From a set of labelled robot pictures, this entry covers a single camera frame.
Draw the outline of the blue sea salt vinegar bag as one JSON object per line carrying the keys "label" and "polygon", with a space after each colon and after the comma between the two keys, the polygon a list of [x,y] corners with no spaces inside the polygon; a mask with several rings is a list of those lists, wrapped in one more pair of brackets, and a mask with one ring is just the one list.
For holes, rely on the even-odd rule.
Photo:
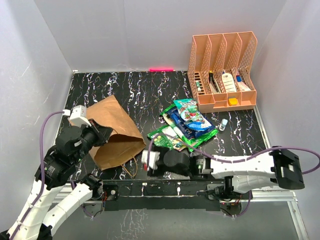
{"label": "blue sea salt vinegar bag", "polygon": [[166,114],[170,117],[170,119],[174,122],[178,129],[183,133],[183,135],[187,136],[185,126],[180,117],[173,110],[169,110]]}

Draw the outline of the brown paper bag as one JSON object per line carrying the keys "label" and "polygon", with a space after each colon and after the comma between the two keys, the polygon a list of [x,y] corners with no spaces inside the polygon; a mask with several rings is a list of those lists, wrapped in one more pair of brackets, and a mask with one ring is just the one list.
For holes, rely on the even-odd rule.
{"label": "brown paper bag", "polygon": [[136,124],[114,95],[108,96],[86,110],[85,117],[102,127],[113,129],[108,143],[93,147],[89,154],[101,170],[121,166],[137,156],[146,142]]}

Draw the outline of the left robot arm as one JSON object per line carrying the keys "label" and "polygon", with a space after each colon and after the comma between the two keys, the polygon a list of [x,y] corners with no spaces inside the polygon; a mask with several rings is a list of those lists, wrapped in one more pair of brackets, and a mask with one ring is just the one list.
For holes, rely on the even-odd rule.
{"label": "left robot arm", "polygon": [[108,143],[111,127],[100,126],[93,119],[88,125],[69,126],[61,130],[55,144],[40,161],[31,192],[15,223],[1,232],[2,240],[51,240],[61,224],[85,201],[103,195],[103,181],[87,174],[72,192],[51,207],[76,166],[94,147]]}

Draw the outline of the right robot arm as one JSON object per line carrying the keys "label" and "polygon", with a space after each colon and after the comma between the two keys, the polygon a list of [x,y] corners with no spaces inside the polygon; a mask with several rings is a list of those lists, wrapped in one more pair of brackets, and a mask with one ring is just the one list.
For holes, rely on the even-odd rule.
{"label": "right robot arm", "polygon": [[206,157],[201,153],[187,155],[159,147],[144,150],[141,162],[150,176],[171,172],[194,181],[222,180],[220,186],[207,187],[207,196],[220,200],[237,198],[264,187],[305,188],[299,157],[287,149],[275,149],[258,156]]}

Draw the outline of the green Chuba chips bag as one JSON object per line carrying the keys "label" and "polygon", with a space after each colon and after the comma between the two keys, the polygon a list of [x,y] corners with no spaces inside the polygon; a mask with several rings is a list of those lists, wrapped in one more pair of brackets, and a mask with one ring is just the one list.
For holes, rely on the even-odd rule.
{"label": "green Chuba chips bag", "polygon": [[197,148],[199,147],[201,144],[207,142],[208,140],[212,139],[213,137],[215,137],[218,133],[218,130],[215,128],[214,130],[212,130],[209,133],[206,133],[205,135],[199,137],[199,138],[192,138],[192,139],[187,139],[183,133],[178,129],[178,127],[175,125],[175,123],[171,120],[171,118],[167,115],[167,112],[169,110],[173,110],[174,108],[177,109],[175,104],[171,104],[169,107],[167,107],[160,115],[163,117],[164,121],[173,128],[173,130],[175,131],[175,133],[179,136],[179,138],[186,144]]}

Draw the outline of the small colourful snack packet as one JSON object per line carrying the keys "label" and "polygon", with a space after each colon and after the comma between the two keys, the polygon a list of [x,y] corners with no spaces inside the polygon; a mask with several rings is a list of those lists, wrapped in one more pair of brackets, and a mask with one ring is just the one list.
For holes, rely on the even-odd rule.
{"label": "small colourful snack packet", "polygon": [[204,118],[198,111],[198,104],[192,98],[178,99],[173,101],[180,117],[187,123],[203,123]]}

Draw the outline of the white blue snack packet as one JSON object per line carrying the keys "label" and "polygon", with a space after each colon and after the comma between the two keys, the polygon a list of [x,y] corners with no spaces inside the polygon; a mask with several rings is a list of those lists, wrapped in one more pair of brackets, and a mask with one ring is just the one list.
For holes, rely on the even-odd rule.
{"label": "white blue snack packet", "polygon": [[192,138],[197,139],[197,138],[199,138],[199,137],[201,137],[201,136],[204,136],[204,135],[207,134],[207,133],[210,133],[211,131],[213,131],[213,130],[216,128],[216,127],[215,127],[214,125],[212,125],[206,118],[204,118],[204,120],[205,120],[205,122],[206,122],[207,124],[211,124],[211,127],[208,128],[206,131],[194,131],[194,130],[189,129],[189,128],[187,127],[186,122],[181,118],[181,116],[179,115],[178,110],[177,110],[176,107],[174,107],[172,111],[174,111],[174,112],[177,114],[177,116],[180,117],[180,119],[182,120],[182,122],[183,122],[183,124],[184,124],[184,129],[185,129],[186,134],[187,134],[185,137],[186,137],[188,140],[191,140]]}

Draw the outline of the blue M&M candy packet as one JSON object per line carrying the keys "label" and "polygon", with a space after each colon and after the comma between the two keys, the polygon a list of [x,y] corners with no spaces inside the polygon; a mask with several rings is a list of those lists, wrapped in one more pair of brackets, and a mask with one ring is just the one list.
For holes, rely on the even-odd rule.
{"label": "blue M&M candy packet", "polygon": [[185,124],[189,129],[200,132],[206,131],[212,126],[210,123],[207,124],[202,121],[187,121]]}

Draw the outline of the green snack packet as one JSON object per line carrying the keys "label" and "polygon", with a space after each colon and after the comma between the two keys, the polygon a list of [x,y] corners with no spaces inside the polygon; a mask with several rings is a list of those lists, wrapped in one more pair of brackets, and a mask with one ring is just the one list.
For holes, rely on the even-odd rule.
{"label": "green snack packet", "polygon": [[186,148],[182,140],[169,125],[159,127],[158,129],[148,133],[147,137],[150,140],[156,137],[153,144],[157,147],[168,148],[170,150],[174,149],[179,152]]}

